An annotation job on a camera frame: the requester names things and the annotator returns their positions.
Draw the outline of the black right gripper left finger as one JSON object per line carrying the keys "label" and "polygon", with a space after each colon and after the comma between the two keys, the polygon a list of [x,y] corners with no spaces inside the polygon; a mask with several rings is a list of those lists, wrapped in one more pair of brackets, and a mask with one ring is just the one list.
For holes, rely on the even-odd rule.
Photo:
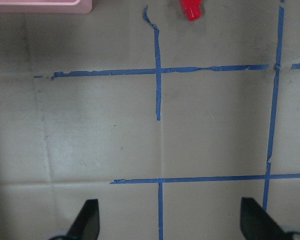
{"label": "black right gripper left finger", "polygon": [[97,240],[100,233],[98,199],[85,201],[66,236],[74,240]]}

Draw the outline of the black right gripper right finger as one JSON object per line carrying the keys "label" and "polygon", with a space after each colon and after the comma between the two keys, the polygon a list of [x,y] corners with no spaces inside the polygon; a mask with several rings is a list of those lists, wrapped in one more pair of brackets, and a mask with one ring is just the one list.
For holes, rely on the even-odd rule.
{"label": "black right gripper right finger", "polygon": [[285,232],[252,197],[242,197],[240,230],[246,240],[293,240],[294,233]]}

